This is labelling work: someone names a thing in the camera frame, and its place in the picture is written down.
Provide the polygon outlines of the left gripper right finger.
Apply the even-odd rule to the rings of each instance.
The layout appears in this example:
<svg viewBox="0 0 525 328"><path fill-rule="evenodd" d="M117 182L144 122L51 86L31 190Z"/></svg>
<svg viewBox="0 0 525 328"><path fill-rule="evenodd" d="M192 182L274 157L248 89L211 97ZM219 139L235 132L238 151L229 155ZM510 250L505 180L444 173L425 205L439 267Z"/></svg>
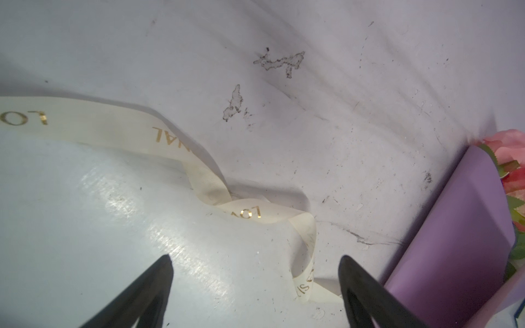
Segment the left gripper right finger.
<svg viewBox="0 0 525 328"><path fill-rule="evenodd" d="M339 283L350 327L426 327L352 257L339 264Z"/></svg>

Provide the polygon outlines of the cream printed ribbon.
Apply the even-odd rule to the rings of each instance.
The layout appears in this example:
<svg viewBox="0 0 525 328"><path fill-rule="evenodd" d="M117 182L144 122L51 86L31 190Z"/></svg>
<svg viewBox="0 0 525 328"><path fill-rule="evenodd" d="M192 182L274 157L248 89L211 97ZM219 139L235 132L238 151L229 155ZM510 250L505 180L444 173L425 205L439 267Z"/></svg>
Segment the cream printed ribbon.
<svg viewBox="0 0 525 328"><path fill-rule="evenodd" d="M314 281L314 217L266 200L234 200L222 179L157 117L135 109L70 98L3 96L1 127L181 162L194 193L205 204L260 224L290 222L308 250L306 268L293 278L300 302L342 303L341 296Z"/></svg>

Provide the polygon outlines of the pink fake rose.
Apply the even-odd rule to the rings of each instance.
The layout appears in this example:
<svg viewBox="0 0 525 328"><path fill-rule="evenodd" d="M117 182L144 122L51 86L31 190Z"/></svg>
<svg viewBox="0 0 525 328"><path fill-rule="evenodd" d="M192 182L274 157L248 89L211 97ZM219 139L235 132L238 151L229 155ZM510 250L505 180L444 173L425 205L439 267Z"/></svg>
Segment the pink fake rose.
<svg viewBox="0 0 525 328"><path fill-rule="evenodd" d="M504 183L503 186L515 232L515 244L505 269L505 279L509 280L524 266L524 182Z"/></svg>
<svg viewBox="0 0 525 328"><path fill-rule="evenodd" d="M524 201L524 132L500 131L477 146L489 154L505 193Z"/></svg>

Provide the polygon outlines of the pink purple wrapping paper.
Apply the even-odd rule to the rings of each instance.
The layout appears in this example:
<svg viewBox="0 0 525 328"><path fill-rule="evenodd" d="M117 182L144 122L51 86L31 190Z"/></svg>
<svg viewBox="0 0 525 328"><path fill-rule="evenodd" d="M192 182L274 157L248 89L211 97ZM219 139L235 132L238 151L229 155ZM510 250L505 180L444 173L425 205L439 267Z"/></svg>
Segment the pink purple wrapping paper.
<svg viewBox="0 0 525 328"><path fill-rule="evenodd" d="M429 327L484 327L524 299L524 270L504 276L515 242L496 166L469 147L386 289Z"/></svg>

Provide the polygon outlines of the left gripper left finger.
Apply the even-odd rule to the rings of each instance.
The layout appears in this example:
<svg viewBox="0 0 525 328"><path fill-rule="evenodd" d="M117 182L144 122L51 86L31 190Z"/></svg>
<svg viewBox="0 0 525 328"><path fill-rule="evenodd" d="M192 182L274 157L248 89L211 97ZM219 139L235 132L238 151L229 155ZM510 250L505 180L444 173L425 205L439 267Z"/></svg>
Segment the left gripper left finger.
<svg viewBox="0 0 525 328"><path fill-rule="evenodd" d="M169 255L161 256L84 327L162 327L174 277Z"/></svg>

